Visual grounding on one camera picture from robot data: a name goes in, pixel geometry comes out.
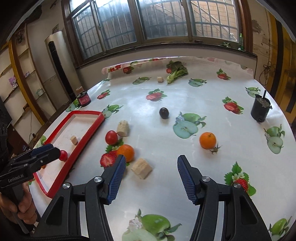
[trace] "finger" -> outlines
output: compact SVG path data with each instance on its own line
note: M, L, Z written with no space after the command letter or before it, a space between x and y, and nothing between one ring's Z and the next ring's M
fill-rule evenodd
M26 224L34 224L34 223L36 223L36 219L37 219L37 214L35 213L35 214L33 215L33 217L31 217L30 219L26 219L26 220L24 220L24 222L25 222Z
M17 215L22 220L28 220L31 217L33 217L35 211L36 211L36 208L35 208L34 203L32 202L31 206L29 207L29 209L25 213L19 212Z
M18 206L19 206L19 210L22 213L25 213L31 205L32 195L29 191L29 185L27 182L23 183L23 189L24 189L24 197L22 198L22 201L19 203Z
M17 212L16 205L1 193L0 193L0 206L13 213Z

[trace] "red tomato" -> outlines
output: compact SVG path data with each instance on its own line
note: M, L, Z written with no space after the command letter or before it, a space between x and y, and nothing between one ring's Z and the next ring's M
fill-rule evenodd
M68 160L68 153L65 150L61 150L61 154L59 156L59 159L61 161L67 161Z
M116 144L118 142L117 133L115 131L108 131L105 140L108 145Z

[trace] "window sill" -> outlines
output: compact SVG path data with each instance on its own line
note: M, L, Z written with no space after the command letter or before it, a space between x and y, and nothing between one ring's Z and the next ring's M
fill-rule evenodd
M92 59L92 60L82 64L79 67L76 67L76 69L85 67L87 65L95 63L96 61L101 61L103 59L113 57L113 56L116 56L116 55L126 54L128 52L132 52L132 51L135 51L135 50L143 50L143 49L147 49L147 48L158 48L158 47L164 46L164 45L166 47L170 47L170 46L187 47L187 46L190 46L190 47L212 48L212 49L217 49L217 50L221 50L221 51L231 51L231 52L234 52L236 54L240 54L240 55L243 55L243 56L248 56L248 57L257 59L256 54L249 53L249 52L242 51L242 50L238 50L238 49L234 49L234 48L227 48L227 47L223 47L223 46L220 46L220 45L205 44L205 43L186 43L186 42L181 42L181 43L177 43L177 42L173 42L173 43L154 43L154 44L131 47L131 48L124 49L124 50L121 50L121 51L117 51L117 52L114 52L114 53L105 54L105 55L100 56L100 57L98 57L96 59Z

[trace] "tangerine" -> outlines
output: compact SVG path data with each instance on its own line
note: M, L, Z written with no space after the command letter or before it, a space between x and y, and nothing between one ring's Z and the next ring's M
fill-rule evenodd
M202 133L200 136L200 145L204 149L213 149L216 145L216 137L211 132Z
M135 151L130 145L124 144L117 149L118 155L124 155L126 162L130 162L135 155Z

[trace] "bolt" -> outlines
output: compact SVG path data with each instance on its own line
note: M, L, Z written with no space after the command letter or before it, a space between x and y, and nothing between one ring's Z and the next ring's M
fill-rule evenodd
M63 188L64 189L68 189L70 186L71 186L70 183L64 183L63 184Z
M95 183L99 183L99 182L101 182L103 179L101 178L101 177L95 177L94 178L94 181L95 181Z
M211 179L209 178L209 177L207 177L207 176L203 176L202 177L202 180L204 181L204 182L209 182Z
M234 183L233 186L234 186L235 188L240 188L240 187L241 187L241 185L240 185L239 183Z

